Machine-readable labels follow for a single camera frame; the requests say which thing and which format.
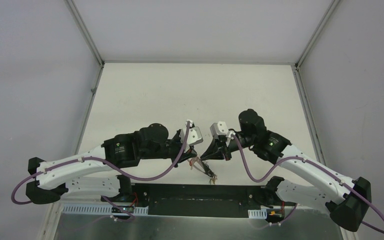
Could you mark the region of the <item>metal keyring plate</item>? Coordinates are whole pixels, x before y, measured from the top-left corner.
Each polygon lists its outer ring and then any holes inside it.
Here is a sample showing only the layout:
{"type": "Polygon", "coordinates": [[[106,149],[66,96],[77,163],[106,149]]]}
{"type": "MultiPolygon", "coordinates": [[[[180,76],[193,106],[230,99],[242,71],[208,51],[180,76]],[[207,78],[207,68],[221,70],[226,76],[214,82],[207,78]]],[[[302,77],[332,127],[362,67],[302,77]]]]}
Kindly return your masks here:
{"type": "Polygon", "coordinates": [[[211,179],[216,179],[217,175],[210,169],[209,165],[201,160],[200,157],[196,156],[188,160],[190,169],[198,170],[199,172],[205,174],[211,179]]]}

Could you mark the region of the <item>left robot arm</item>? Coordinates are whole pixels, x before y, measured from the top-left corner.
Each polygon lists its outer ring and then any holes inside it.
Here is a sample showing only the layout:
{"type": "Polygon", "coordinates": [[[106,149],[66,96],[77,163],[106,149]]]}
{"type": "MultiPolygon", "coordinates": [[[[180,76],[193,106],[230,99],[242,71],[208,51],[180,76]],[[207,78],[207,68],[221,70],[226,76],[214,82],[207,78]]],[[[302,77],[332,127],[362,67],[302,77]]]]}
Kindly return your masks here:
{"type": "Polygon", "coordinates": [[[30,203],[43,205],[69,196],[115,197],[120,202],[132,198],[130,180],[141,182],[162,178],[178,164],[196,157],[196,144],[203,142],[199,127],[187,122],[169,138],[168,129],[153,123],[133,133],[118,134],[83,153],[59,160],[33,157],[28,161],[25,194],[30,203]],[[154,177],[138,177],[124,171],[141,160],[169,159],[171,165],[154,177]]]}

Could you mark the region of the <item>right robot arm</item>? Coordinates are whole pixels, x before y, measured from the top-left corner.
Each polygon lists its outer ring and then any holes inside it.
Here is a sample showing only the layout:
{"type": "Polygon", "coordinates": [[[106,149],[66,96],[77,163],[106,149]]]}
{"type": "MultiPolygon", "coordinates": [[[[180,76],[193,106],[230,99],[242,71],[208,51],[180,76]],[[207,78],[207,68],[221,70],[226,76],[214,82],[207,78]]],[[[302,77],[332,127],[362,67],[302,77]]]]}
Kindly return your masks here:
{"type": "Polygon", "coordinates": [[[273,176],[265,185],[264,200],[270,205],[280,201],[313,208],[328,215],[341,228],[356,232],[369,209],[371,184],[363,177],[353,179],[311,159],[282,135],[270,131],[264,119],[251,108],[238,116],[240,130],[227,128],[224,121],[210,127],[212,142],[201,160],[226,160],[249,149],[258,158],[284,168],[304,179],[303,186],[273,176]]]}

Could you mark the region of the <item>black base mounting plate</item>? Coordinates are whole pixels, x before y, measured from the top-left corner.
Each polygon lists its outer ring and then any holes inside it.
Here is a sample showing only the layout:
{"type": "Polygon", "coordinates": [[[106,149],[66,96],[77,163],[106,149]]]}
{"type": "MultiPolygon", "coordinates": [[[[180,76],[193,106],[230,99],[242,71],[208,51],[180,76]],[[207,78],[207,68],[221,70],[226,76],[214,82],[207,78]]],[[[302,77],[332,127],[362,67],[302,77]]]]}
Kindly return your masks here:
{"type": "Polygon", "coordinates": [[[147,207],[152,216],[246,218],[249,210],[283,206],[274,192],[256,185],[136,183],[110,198],[147,207]]]}

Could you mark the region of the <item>aluminium front rail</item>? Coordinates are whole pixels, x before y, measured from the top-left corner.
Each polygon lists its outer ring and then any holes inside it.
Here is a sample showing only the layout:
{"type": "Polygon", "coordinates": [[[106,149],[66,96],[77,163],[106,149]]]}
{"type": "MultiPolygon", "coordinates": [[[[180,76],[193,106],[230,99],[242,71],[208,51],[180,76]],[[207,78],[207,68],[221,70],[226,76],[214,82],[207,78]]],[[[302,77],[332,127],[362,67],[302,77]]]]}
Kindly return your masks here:
{"type": "Polygon", "coordinates": [[[243,218],[249,210],[272,208],[282,202],[300,204],[330,213],[338,205],[315,187],[288,183],[265,186],[179,185],[137,183],[110,197],[112,202],[136,200],[137,207],[148,207],[151,215],[243,218]]]}

